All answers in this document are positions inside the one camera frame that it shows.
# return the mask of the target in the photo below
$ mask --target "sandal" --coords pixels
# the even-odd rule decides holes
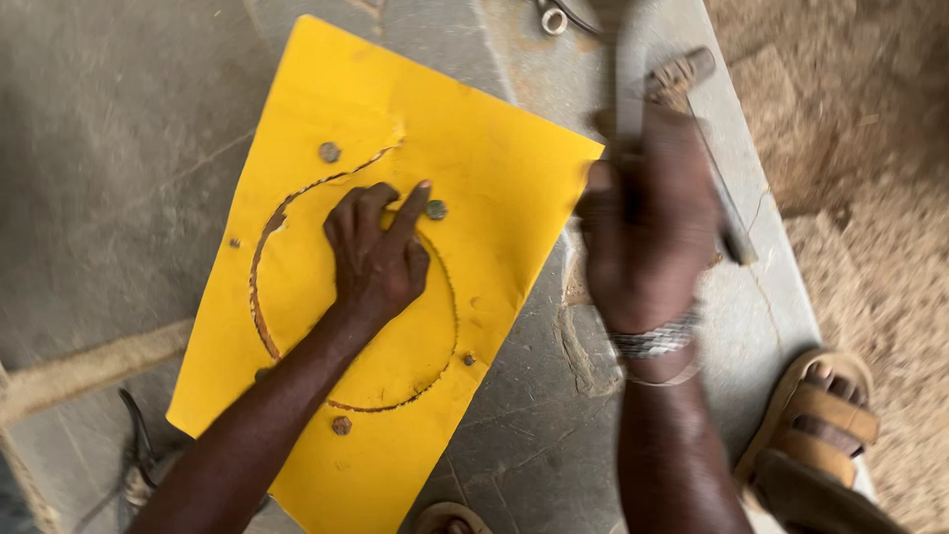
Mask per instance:
[[[416,519],[416,534],[433,534],[446,531],[452,520],[465,522],[472,534],[492,534],[484,521],[467,506],[458,503],[438,503],[431,505]]]
[[[754,457],[761,449],[779,450],[792,460],[814,467],[850,488],[856,476],[853,458],[877,439],[879,420],[865,409],[863,403],[851,402],[827,391],[827,388],[805,381],[813,364],[829,365],[833,375],[859,388],[863,394],[873,395],[873,377],[864,361],[856,355],[815,350],[794,360],[778,382],[764,421],[735,468],[735,488],[741,500],[752,509],[762,510],[752,491]],[[860,446],[852,455],[847,454],[813,433],[796,428],[795,420],[801,416],[831,426],[847,439],[859,442]]]

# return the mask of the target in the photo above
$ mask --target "toe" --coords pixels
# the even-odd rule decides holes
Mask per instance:
[[[833,381],[833,368],[824,362],[814,362],[808,367],[808,372],[804,375],[804,381],[818,386],[824,390],[830,387]]]
[[[853,389],[850,395],[850,404],[863,408],[866,406],[866,393],[859,386]]]
[[[460,519],[453,519],[452,522],[448,524],[448,534],[472,534],[472,530],[468,527],[467,523]]]
[[[838,396],[842,399],[850,400],[850,397],[853,395],[853,391],[856,389],[856,385],[849,380],[837,376],[830,382],[830,387],[828,388],[828,393],[831,395]]]

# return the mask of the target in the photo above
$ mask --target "yellow paper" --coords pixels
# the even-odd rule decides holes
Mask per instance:
[[[335,163],[319,156],[326,142],[342,149]],[[404,194],[429,179],[449,214],[419,221],[432,256],[425,294],[352,364],[270,489],[307,532],[395,532],[557,240],[587,163],[601,151],[301,18],[234,193],[169,421],[200,434],[333,301],[322,224],[346,191],[388,181]],[[352,421],[347,436],[332,432],[340,415]]]

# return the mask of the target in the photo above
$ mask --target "blurred hand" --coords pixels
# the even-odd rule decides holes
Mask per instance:
[[[641,334],[678,317],[715,251],[718,203],[695,121],[648,106],[642,159],[595,162],[577,214],[590,296],[606,327]]]
[[[388,183],[355,187],[323,224],[336,257],[336,304],[378,332],[425,290],[428,253],[415,235],[431,183],[412,190],[388,230],[382,208],[399,198]]]

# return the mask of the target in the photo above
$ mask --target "hex bolt head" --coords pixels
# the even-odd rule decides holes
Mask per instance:
[[[448,215],[448,206],[443,200],[429,200],[425,206],[425,215],[431,220],[442,220]]]
[[[352,421],[350,421],[345,415],[341,415],[336,419],[333,419],[333,431],[336,432],[336,435],[338,436],[349,435],[349,431],[352,428]]]
[[[340,150],[339,146],[336,146],[335,143],[323,143],[320,145],[320,159],[327,163],[335,163],[340,160],[340,153],[343,152]]]

